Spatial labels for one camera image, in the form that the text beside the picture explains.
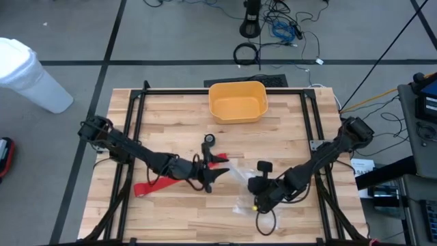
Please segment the grey desk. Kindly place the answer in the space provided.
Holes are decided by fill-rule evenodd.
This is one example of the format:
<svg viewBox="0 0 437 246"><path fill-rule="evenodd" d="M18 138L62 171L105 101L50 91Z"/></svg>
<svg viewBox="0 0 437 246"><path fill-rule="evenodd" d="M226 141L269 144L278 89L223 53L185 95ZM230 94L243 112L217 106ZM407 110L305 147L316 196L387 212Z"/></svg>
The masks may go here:
<svg viewBox="0 0 437 246"><path fill-rule="evenodd" d="M368 235L385 243L437 246L428 240L420 200L437 201L437 180L405 175L368 188L362 201Z"/></svg>
<svg viewBox="0 0 437 246"><path fill-rule="evenodd" d="M419 176L437 179L437 134L434 141L425 138L426 129L421 128L417 133L417 122L422 126L430 126L437 132L437 124L415 117L415 99L409 85L398 85L401 108L406 122L410 147Z"/></svg>

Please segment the white paper sheet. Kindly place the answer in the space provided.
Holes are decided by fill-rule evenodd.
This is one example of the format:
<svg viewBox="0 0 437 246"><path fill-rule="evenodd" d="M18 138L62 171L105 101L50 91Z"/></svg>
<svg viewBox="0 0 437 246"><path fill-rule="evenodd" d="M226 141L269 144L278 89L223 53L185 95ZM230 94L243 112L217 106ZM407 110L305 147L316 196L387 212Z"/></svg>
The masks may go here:
<svg viewBox="0 0 437 246"><path fill-rule="evenodd" d="M376 167L374 161L368 159L351 159L351 164L354 168L355 178L373 171ZM361 199L371 199L368 189L359 190L358 192Z"/></svg>

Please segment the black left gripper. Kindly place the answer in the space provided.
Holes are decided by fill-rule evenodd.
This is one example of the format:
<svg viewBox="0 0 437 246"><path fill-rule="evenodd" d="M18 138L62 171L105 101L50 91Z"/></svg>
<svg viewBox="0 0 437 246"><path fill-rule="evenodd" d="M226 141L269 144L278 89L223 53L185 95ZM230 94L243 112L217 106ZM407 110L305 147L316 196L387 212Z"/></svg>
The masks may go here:
<svg viewBox="0 0 437 246"><path fill-rule="evenodd" d="M201 153L203 159L196 154L192 161L177 158L169 167L169 176L176 180L187 181L196 191L202 189L206 193L212 192L211 183L214 182L220 175L229 171L229 168L210 169L208 163L226 163L229 161L225 153L213 155L210 152L210 146L206 143L201 144ZM195 187L190 180L198 180L201 183L201 188Z"/></svg>

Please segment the black aluminium table frame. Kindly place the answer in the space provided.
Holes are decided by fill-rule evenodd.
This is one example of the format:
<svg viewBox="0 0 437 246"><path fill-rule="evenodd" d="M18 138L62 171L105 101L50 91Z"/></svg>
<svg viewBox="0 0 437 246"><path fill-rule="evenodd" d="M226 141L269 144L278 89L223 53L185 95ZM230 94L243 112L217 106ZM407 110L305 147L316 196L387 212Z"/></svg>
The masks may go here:
<svg viewBox="0 0 437 246"><path fill-rule="evenodd" d="M115 90L109 111L113 128L154 152L192 160L201 154L205 135L213 134L213 155L257 170L258 161L272 163L269 178L306 163L315 151L310 140L332 141L342 125L330 88L266 88L268 110L257 122L217 124L209 108L209 88ZM182 180L143 197L134 184L158 178L132 157L110 158L109 150L94 168L80 244L95 246L370 246L352 170L350 152L312 175L294 203L280 203L282 224L263 232L251 219L232 212L237 184L229 172L211 184L212 192L196 191ZM225 168L219 163L216 168Z"/></svg>

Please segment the red bandage strip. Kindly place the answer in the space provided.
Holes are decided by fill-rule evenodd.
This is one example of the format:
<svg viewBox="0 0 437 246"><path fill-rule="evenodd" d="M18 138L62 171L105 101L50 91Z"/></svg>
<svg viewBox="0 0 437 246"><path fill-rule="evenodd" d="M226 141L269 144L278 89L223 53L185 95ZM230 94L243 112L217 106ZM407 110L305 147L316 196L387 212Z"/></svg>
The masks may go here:
<svg viewBox="0 0 437 246"><path fill-rule="evenodd" d="M216 156L217 158L227 159L226 153L220 153ZM215 161L209 162L208 167L216 167L219 163L225 163L228 161ZM151 182L139 182L134 184L133 190L135 197L143 197L155 191L159 191L161 189L170 187L171 185L177 184L181 182L181 180L174 180L168 177L158 178L155 185L151 185Z"/></svg>

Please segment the black keyboard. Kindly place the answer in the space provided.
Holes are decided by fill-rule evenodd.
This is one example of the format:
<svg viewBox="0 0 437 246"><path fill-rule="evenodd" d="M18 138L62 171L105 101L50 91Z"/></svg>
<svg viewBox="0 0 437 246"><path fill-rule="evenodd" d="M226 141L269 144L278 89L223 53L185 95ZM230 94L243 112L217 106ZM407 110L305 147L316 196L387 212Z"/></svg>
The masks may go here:
<svg viewBox="0 0 437 246"><path fill-rule="evenodd" d="M420 200L419 201L428 240L437 243L437 201Z"/></svg>

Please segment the yellow plastic bin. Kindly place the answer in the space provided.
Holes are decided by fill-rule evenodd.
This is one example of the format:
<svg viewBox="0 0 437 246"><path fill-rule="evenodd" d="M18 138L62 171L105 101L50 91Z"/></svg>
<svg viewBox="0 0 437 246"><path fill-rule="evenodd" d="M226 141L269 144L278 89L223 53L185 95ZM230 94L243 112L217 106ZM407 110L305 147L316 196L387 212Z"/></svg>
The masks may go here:
<svg viewBox="0 0 437 246"><path fill-rule="evenodd" d="M209 88L208 100L217 124L257 122L268 110L266 87L259 81L216 83Z"/></svg>

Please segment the black screen device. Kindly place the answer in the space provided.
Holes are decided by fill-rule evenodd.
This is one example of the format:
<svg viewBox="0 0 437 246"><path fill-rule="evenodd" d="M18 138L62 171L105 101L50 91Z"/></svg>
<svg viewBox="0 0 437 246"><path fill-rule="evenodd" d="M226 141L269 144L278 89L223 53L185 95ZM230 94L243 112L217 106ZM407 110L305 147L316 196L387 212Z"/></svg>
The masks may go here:
<svg viewBox="0 0 437 246"><path fill-rule="evenodd" d="M416 73L410 83L415 99L415 116L437 124L437 72L432 74Z"/></svg>

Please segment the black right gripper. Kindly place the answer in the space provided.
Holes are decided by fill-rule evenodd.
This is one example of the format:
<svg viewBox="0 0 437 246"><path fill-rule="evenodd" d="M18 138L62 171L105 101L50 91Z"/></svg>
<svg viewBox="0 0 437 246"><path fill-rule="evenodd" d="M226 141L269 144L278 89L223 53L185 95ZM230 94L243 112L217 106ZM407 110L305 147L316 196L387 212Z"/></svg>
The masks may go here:
<svg viewBox="0 0 437 246"><path fill-rule="evenodd" d="M248 179L247 187L250 193L261 193L261 197L254 198L259 213L269 213L283 200L287 191L283 178L268 179L265 188L265 178L255 176Z"/></svg>

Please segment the black ribbed floor panel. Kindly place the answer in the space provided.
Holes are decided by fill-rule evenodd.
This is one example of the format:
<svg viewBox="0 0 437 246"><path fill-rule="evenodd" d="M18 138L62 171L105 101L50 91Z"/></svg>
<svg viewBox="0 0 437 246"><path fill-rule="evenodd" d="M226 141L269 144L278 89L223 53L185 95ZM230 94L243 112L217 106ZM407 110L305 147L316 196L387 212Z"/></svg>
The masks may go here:
<svg viewBox="0 0 437 246"><path fill-rule="evenodd" d="M236 77L228 79L211 79L203 82L204 87L211 87L216 83L231 83L231 82L243 82L243 81L259 81L265 87L288 87L287 79L284 74L256 74L251 77Z"/></svg>

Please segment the white trash bin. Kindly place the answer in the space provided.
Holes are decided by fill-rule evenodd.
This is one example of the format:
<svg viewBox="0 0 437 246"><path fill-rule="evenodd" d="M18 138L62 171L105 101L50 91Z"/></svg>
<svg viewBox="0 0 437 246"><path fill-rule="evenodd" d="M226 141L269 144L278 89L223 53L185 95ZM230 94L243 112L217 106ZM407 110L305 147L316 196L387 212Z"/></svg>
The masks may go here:
<svg viewBox="0 0 437 246"><path fill-rule="evenodd" d="M0 38L0 87L51 113L64 112L73 97L43 67L38 54L15 39Z"/></svg>

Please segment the thin black pole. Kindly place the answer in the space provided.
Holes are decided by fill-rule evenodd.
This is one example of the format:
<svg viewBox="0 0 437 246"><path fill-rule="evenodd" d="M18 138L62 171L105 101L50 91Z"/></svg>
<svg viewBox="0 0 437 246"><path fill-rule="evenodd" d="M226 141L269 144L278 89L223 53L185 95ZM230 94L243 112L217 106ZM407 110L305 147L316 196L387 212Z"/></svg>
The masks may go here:
<svg viewBox="0 0 437 246"><path fill-rule="evenodd" d="M342 108L340 108L339 113L342 114L344 111L346 111L346 106L351 101L351 99L355 96L355 94L360 90L360 88L363 86L363 84L368 80L370 74L375 70L375 68L380 64L380 62L383 60L383 58L386 56L386 54L392 49L396 41L399 40L400 36L405 32L405 30L408 28L408 26L411 24L411 22L419 15L421 10L425 7L429 0L424 0L424 2L419 6L417 10L415 10L413 16L407 21L407 23L402 27L400 32L395 36L393 41L389 44L389 46L386 48L386 50L381 54L381 56L376 60L375 64L371 67L369 72L365 75L363 80L358 84L358 86L354 89L354 91L350 94L349 98L346 100L346 102L343 104Z"/></svg>

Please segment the black beam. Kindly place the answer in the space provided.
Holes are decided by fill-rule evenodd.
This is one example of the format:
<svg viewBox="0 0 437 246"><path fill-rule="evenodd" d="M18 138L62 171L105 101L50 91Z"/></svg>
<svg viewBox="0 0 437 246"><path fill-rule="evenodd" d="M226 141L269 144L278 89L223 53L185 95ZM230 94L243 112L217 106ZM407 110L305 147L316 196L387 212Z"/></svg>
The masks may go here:
<svg viewBox="0 0 437 246"><path fill-rule="evenodd" d="M367 172L355 178L357 189L363 190L378 184L402 177L405 174L417 173L414 157L409 156L389 165Z"/></svg>

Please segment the black stand base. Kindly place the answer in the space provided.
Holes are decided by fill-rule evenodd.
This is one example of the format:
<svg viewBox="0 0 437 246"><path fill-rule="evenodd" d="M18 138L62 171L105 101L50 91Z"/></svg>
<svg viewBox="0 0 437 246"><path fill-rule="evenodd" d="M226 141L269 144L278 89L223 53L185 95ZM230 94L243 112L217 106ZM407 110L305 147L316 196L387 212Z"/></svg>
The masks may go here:
<svg viewBox="0 0 437 246"><path fill-rule="evenodd" d="M239 28L240 35L244 38L256 38L260 35L259 12L261 6L261 0L244 0L246 12Z"/></svg>

